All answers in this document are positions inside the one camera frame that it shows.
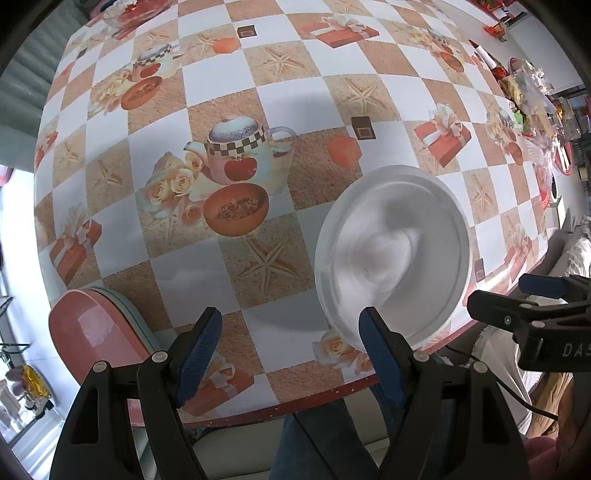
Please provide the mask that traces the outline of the green square plate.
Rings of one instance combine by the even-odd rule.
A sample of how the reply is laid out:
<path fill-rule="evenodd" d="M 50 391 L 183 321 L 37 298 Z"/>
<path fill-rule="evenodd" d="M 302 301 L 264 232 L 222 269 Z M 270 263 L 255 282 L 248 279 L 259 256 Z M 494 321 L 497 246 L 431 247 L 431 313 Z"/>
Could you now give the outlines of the green square plate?
<path fill-rule="evenodd" d="M 150 354 L 161 349 L 160 343 L 148 327 L 143 316 L 130 300 L 112 289 L 94 286 L 91 287 L 91 290 L 103 295 L 117 307 Z"/>

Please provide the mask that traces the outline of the white paper bowl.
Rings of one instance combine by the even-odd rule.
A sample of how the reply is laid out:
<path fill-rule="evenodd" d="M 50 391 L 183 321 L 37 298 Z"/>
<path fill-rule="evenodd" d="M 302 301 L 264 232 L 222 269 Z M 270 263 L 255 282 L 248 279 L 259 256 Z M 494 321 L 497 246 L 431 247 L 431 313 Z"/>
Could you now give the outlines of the white paper bowl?
<path fill-rule="evenodd" d="M 363 348 L 360 314 L 374 307 L 413 347 L 426 344 L 467 291 L 472 253 L 464 211 L 437 177 L 386 166 L 332 204 L 315 247 L 315 288 L 332 328 Z"/>

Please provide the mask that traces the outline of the yellow object on shelf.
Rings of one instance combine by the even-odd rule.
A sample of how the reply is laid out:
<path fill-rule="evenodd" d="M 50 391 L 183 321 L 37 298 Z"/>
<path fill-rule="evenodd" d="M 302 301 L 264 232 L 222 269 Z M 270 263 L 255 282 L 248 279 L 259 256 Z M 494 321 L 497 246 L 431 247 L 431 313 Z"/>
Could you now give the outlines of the yellow object on shelf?
<path fill-rule="evenodd" d="M 21 383 L 27 394 L 33 399 L 49 399 L 51 397 L 51 391 L 46 382 L 29 365 L 21 366 Z"/>

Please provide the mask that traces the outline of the pink square plate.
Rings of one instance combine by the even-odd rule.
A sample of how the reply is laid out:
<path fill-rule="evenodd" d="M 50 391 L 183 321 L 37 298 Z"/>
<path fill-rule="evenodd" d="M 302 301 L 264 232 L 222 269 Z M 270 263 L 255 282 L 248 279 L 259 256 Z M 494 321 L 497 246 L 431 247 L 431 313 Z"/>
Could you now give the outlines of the pink square plate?
<path fill-rule="evenodd" d="M 66 291 L 52 307 L 48 324 L 61 360 L 79 383 L 98 361 L 118 367 L 150 355 L 117 307 L 91 287 Z"/>

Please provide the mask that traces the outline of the patterned checkered tablecloth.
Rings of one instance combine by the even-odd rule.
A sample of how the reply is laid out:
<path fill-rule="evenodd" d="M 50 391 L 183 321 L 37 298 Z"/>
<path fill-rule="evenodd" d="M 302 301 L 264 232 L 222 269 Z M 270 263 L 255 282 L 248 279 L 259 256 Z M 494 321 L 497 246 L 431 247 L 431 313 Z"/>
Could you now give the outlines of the patterned checkered tablecloth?
<path fill-rule="evenodd" d="M 35 152 L 49 299 L 117 291 L 163 342 L 221 311 L 223 361 L 186 424 L 363 387 L 369 362 L 329 329 L 314 274 L 357 179 L 391 165 L 441 179 L 476 287 L 506 291 L 548 251 L 535 148 L 488 130 L 510 104 L 465 22 L 440 1 L 176 1 L 121 39 L 82 26 Z"/>

